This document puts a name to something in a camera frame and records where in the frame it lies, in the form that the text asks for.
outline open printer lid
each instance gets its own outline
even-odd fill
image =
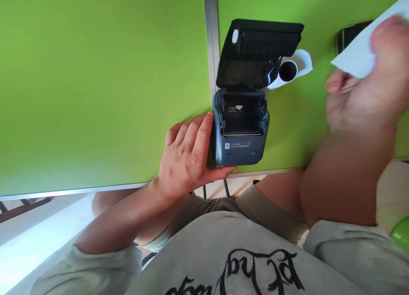
[[[291,57],[304,25],[236,19],[231,22],[220,57],[216,85],[251,91],[270,85],[282,57]]]

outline left hand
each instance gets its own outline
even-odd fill
[[[158,175],[153,185],[165,198],[178,199],[205,184],[226,178],[235,166],[209,169],[209,152],[213,113],[198,115],[177,123],[166,134]]]

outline white paper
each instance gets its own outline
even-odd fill
[[[394,15],[402,15],[409,19],[409,0],[398,0],[363,29],[331,63],[357,78],[362,79],[368,76],[375,64],[375,54],[371,50],[371,35],[381,22]]]
[[[305,51],[304,49],[298,49],[294,52],[294,54],[291,57],[283,57],[281,60],[281,64],[285,61],[294,61],[297,64],[298,72],[297,75],[295,76],[294,79],[297,79],[298,77],[304,76],[305,74],[308,74],[310,71],[312,71],[312,60],[310,54]],[[267,86],[268,89],[276,89],[280,86],[283,86],[284,84],[287,84],[289,82],[283,81],[280,76],[278,75],[277,78],[269,85]]]

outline paper sheet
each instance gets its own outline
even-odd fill
[[[368,27],[363,29],[331,63],[352,76],[358,78],[368,76],[375,63],[375,54],[371,50],[371,35],[381,22],[397,14],[409,19],[409,0],[398,0]]]

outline printer label sticker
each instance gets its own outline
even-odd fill
[[[234,106],[228,108],[229,113],[241,113],[243,112],[243,106]]]
[[[250,142],[240,142],[240,143],[225,143],[225,144],[230,144],[229,148],[246,148],[250,147]]]

